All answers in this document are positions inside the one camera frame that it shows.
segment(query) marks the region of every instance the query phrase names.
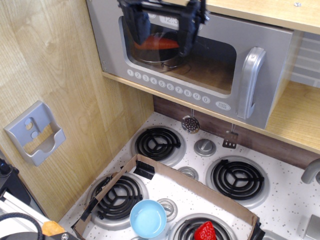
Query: red strawberry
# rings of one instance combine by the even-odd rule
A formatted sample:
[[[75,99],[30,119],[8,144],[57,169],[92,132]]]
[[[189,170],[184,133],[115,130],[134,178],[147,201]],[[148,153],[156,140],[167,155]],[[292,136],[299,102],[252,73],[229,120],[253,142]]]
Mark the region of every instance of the red strawberry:
[[[194,240],[217,240],[216,232],[211,221],[206,221],[194,233]]]

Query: microwave handle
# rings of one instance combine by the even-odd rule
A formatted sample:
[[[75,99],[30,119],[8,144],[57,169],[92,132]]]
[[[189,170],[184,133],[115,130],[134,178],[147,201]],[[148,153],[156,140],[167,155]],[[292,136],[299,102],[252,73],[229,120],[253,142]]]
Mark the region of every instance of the microwave handle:
[[[255,109],[253,97],[257,77],[262,64],[265,61],[266,51],[261,47],[253,47],[246,56],[240,78],[240,91],[238,98],[237,116],[248,119]]]

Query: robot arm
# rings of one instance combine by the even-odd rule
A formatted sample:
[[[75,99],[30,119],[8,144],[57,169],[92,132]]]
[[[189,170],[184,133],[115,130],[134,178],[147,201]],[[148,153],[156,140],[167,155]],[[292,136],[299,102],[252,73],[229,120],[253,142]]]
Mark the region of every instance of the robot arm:
[[[200,23],[209,18],[206,0],[190,0],[186,6],[161,0],[117,0],[134,41],[141,45],[151,33],[148,13],[170,16],[179,21],[177,42],[179,55],[187,56],[196,40]]]

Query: wooden wall panel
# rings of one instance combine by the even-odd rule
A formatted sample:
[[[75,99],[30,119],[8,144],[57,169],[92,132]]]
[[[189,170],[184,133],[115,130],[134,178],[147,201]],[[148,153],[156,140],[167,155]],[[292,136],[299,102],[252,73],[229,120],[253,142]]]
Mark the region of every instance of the wooden wall panel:
[[[59,221],[153,112],[152,96],[102,76],[85,0],[0,1],[0,150]],[[3,128],[37,100],[66,141],[39,167]]]

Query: black coil burner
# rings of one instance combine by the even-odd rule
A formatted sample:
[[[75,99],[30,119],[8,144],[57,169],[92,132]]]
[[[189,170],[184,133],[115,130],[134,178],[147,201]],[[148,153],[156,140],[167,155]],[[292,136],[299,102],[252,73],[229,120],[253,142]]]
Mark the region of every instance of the black coil burner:
[[[177,239],[193,240],[195,231],[207,221],[212,222],[217,240],[231,239],[226,229],[220,223],[206,217],[195,217],[186,220],[179,228],[178,233],[176,233]]]
[[[111,177],[107,177],[96,188],[95,195],[101,191],[101,187],[108,184]],[[131,209],[143,199],[138,184],[128,176],[120,179],[107,192],[98,204],[98,216],[100,219],[121,220],[130,215]]]
[[[155,161],[166,159],[180,146],[178,136],[169,129],[161,127],[147,129],[135,142],[137,153]]]
[[[234,200],[247,200],[258,195],[264,184],[264,177],[252,165],[242,161],[221,160],[211,177],[220,193]]]

